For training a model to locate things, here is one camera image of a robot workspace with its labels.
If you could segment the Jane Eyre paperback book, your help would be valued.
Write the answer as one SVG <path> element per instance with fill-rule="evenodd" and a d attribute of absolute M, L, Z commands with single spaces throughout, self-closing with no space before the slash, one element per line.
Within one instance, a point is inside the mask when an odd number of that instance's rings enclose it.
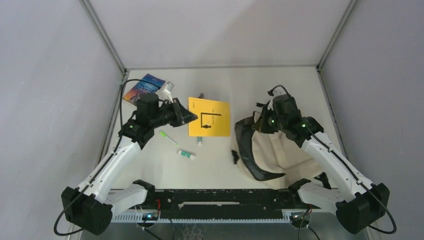
<path fill-rule="evenodd" d="M 123 99 L 133 105 L 136 105 L 142 95 L 155 93 L 164 85 L 164 83 L 164 80 L 151 74 L 146 74 L 143 78 L 135 81 L 135 85 L 123 94 Z"/>

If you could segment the beige canvas backpack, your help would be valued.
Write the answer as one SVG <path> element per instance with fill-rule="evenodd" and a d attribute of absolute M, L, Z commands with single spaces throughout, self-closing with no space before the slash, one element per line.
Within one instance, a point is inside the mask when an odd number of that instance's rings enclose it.
<path fill-rule="evenodd" d="M 231 155 L 238 170 L 274 190 L 287 189 L 301 179 L 330 189 L 329 178 L 319 163 L 283 132 L 266 134 L 253 129 L 259 116 L 254 113 L 234 125 Z"/>

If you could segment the yellow notebook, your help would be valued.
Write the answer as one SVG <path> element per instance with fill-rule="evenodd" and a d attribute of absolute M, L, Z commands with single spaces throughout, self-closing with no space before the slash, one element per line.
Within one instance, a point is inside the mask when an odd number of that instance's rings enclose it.
<path fill-rule="evenodd" d="M 231 111 L 228 102 L 189 97 L 188 110 L 197 115 L 197 119 L 188 124 L 190 137 L 231 135 Z"/>

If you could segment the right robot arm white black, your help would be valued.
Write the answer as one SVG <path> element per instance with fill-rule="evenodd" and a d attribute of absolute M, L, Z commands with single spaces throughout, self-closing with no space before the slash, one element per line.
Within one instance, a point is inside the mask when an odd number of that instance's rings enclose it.
<path fill-rule="evenodd" d="M 295 182 L 289 203 L 295 208 L 305 204 L 316 206 L 336 216 L 351 234 L 371 227 L 388 215 L 393 229 L 396 222 L 387 208 L 390 190 L 374 184 L 360 173 L 333 145 L 324 128 L 312 116 L 302 116 L 293 96 L 280 94 L 267 103 L 256 103 L 261 109 L 253 129 L 264 134 L 283 132 L 300 149 L 308 153 L 322 167 L 336 188 L 328 189 L 305 178 Z"/>

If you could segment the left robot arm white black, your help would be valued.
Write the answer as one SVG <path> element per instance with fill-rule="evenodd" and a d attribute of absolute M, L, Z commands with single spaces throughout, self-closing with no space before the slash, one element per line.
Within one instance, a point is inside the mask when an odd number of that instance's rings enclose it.
<path fill-rule="evenodd" d="M 53 226 L 57 236 L 66 236 L 58 231 L 62 217 L 81 231 L 100 235 L 116 215 L 137 205 L 145 209 L 155 205 L 154 186 L 143 180 L 135 180 L 112 195 L 109 192 L 126 166 L 155 135 L 155 129 L 165 125 L 176 128 L 197 120 L 196 114 L 186 109 L 178 98 L 172 97 L 173 88 L 174 84 L 167 81 L 156 92 L 143 94 L 127 122 L 120 122 L 118 142 L 112 151 L 77 187 L 63 190 L 63 210 Z"/>

